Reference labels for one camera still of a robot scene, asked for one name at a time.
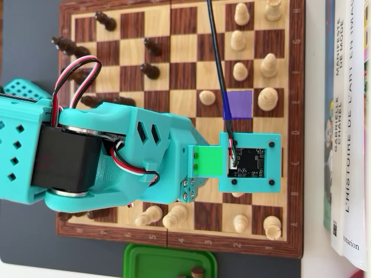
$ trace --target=black pawn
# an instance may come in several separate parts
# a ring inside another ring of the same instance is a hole
[[[153,39],[145,38],[144,39],[144,46],[154,56],[160,56],[161,53],[162,53],[160,46]]]
[[[107,31],[116,29],[116,20],[102,12],[96,12],[95,19],[106,28]]]
[[[160,76],[159,68],[147,63],[144,63],[140,66],[140,71],[150,79],[157,79]]]

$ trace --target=green tray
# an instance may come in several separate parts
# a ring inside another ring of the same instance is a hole
[[[157,246],[129,244],[123,256],[123,278],[176,278],[191,268],[202,266],[204,278],[216,278],[216,260],[206,251],[179,250]]]

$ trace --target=white pawn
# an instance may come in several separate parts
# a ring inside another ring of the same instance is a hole
[[[248,69],[241,62],[233,66],[233,77],[237,81],[244,81],[248,77]]]
[[[244,214],[238,214],[233,219],[233,226],[236,232],[243,233],[249,226],[249,219]]]
[[[157,222],[162,217],[162,210],[159,206],[150,206],[146,211],[142,212],[136,219],[135,225],[146,226],[152,222]]]
[[[245,48],[246,41],[240,30],[235,30],[231,36],[231,48],[235,51],[241,51]]]
[[[239,3],[236,5],[236,10],[234,14],[234,21],[237,25],[245,26],[250,21],[250,13],[248,7],[244,3]]]
[[[269,53],[261,61],[260,64],[261,74],[266,78],[272,78],[277,74],[277,59],[274,54]]]
[[[257,105],[263,111],[273,110],[278,101],[278,93],[273,88],[265,88],[261,90],[259,96],[257,97]]]
[[[181,204],[174,206],[170,212],[165,215],[162,220],[164,227],[171,229],[175,228],[179,223],[184,221],[187,218],[187,208]]]

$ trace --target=wooden chessboard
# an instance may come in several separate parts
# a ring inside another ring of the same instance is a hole
[[[234,10],[238,1],[214,0],[225,82],[228,90],[253,90],[253,119],[235,120],[236,131],[280,133],[282,135],[282,177],[280,193],[247,193],[235,198],[218,191],[217,180],[210,179],[199,190],[195,202],[184,204],[188,218],[176,229],[166,229],[162,221],[136,227],[135,218],[151,203],[135,202],[134,207],[111,208],[106,217],[90,220],[57,218],[57,233],[85,237],[189,248],[300,258],[303,253],[303,153],[304,153],[304,0],[282,0],[282,17],[272,23],[265,19],[266,1],[247,1],[250,22],[237,26]],[[108,32],[95,22],[100,10],[117,21],[118,28]],[[234,30],[241,30],[246,47],[231,49]],[[224,130],[222,104],[212,50],[206,1],[177,0],[96,0],[61,4],[60,36],[87,47],[103,63],[99,77],[86,94],[106,94],[135,99],[138,107],[172,112],[189,117],[210,144],[219,143]],[[143,45],[145,37],[154,38],[162,56],[153,57]],[[278,74],[267,79],[260,63],[268,54],[278,59]],[[72,61],[59,53],[59,70]],[[240,61],[249,71],[245,81],[232,76]],[[139,65],[148,62],[159,67],[157,80],[143,76]],[[273,87],[278,92],[276,108],[262,111],[257,105],[259,92]],[[61,101],[68,105],[76,85],[63,88]],[[198,98],[201,90],[216,93],[207,107]],[[80,109],[89,109],[79,104]],[[163,214],[175,204],[158,204]],[[236,233],[233,218],[244,214],[249,226]],[[266,217],[274,215],[282,224],[278,240],[268,240],[263,229]]]

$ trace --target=book spine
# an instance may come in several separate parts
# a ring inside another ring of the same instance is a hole
[[[330,231],[331,211],[331,157],[332,157],[332,98],[334,63],[334,0],[326,0],[326,41],[325,41],[325,153],[324,153],[324,194],[323,225]]]
[[[357,268],[366,267],[363,29],[364,0],[347,0],[348,108],[344,182],[343,254]]]
[[[335,1],[335,36],[334,36],[334,78],[333,78],[333,128],[332,128],[332,183],[331,183],[331,246],[339,254],[343,254],[343,217],[345,179],[344,139],[344,103],[345,90],[345,0]]]

